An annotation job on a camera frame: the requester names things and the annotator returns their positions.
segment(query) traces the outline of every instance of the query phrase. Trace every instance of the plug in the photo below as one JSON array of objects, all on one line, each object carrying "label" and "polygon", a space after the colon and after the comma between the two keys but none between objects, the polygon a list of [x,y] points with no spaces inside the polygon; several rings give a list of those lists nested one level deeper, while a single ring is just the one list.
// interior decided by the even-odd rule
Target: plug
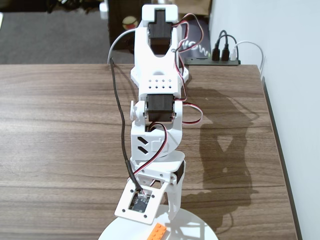
[{"label": "plug", "polygon": [[220,60],[220,49],[219,44],[216,43],[214,45],[214,49],[212,50],[212,61],[219,61]]},{"label": "plug", "polygon": [[226,43],[222,50],[221,61],[229,61],[229,55],[230,55],[229,44]]},{"label": "plug", "polygon": [[236,52],[236,48],[234,47],[231,51],[230,61],[235,61],[235,60],[237,60],[237,52]]}]

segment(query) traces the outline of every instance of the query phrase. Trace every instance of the white cable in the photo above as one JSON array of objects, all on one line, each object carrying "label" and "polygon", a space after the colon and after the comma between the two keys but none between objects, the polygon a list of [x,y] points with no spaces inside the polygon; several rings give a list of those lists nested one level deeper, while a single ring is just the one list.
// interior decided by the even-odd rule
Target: white cable
[{"label": "white cable", "polygon": [[234,47],[233,47],[233,49],[232,49],[232,52],[231,52],[230,60],[231,60],[231,61],[235,61],[235,60],[237,59],[237,54],[236,54],[237,46],[238,46],[239,44],[243,44],[243,43],[249,43],[249,44],[256,45],[256,46],[260,49],[261,55],[262,55],[262,59],[261,59],[261,64],[260,64],[259,70],[260,70],[260,72],[261,72],[261,71],[262,71],[263,64],[264,64],[264,60],[265,60],[264,51],[262,50],[262,48],[261,48],[258,44],[254,43],[254,42],[252,42],[252,41],[247,41],[247,40],[245,40],[245,41],[240,41],[240,42],[238,42],[236,45],[234,45]]},{"label": "white cable", "polygon": [[149,186],[152,187],[152,185],[153,185],[155,182],[156,182],[156,180],[153,179]]},{"label": "white cable", "polygon": [[0,12],[0,29],[1,29],[1,24],[2,24],[2,19],[4,18],[4,14]]},{"label": "white cable", "polygon": [[126,34],[129,34],[129,33],[133,33],[136,31],[136,28],[133,28],[133,29],[129,29],[127,31],[124,31],[123,33],[121,33],[117,38],[116,40],[114,40],[114,42],[112,43],[111,47],[110,47],[110,50],[109,50],[109,54],[108,54],[108,59],[107,59],[107,63],[110,64],[110,58],[111,58],[111,53],[112,53],[112,50],[114,49],[116,43]]}]

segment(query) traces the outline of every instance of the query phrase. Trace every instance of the gray carpet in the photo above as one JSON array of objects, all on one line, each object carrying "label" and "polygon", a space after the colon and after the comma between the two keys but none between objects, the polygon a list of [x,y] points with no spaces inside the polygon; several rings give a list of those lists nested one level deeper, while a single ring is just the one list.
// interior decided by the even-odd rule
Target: gray carpet
[{"label": "gray carpet", "polygon": [[[0,64],[103,64],[109,52],[108,23],[99,11],[4,13]],[[133,63],[127,50],[116,63]]]}]

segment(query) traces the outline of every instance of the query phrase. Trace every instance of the wooden table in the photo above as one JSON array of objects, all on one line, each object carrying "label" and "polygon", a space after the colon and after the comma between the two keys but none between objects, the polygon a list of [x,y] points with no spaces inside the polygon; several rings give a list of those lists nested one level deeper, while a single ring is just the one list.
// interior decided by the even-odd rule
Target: wooden table
[{"label": "wooden table", "polygon": [[[128,152],[131,68],[116,68]],[[257,67],[190,73],[188,101],[204,119],[183,128],[181,207],[220,240],[296,239]],[[113,91],[106,65],[0,66],[1,240],[96,240],[115,219],[128,174]],[[185,120],[197,116],[184,109]]]}]

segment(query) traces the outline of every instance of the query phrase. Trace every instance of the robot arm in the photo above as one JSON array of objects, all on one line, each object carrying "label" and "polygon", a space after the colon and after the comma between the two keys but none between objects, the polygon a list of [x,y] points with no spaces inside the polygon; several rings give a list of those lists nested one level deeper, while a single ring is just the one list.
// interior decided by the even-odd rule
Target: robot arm
[{"label": "robot arm", "polygon": [[[138,102],[131,101],[131,166],[142,192],[128,180],[115,215],[151,224],[164,193],[173,220],[181,204],[185,155],[176,151],[182,140],[183,80],[177,71],[182,39],[176,5],[144,5],[135,30],[134,68],[131,79],[138,86]],[[161,188],[153,187],[159,181]]]}]

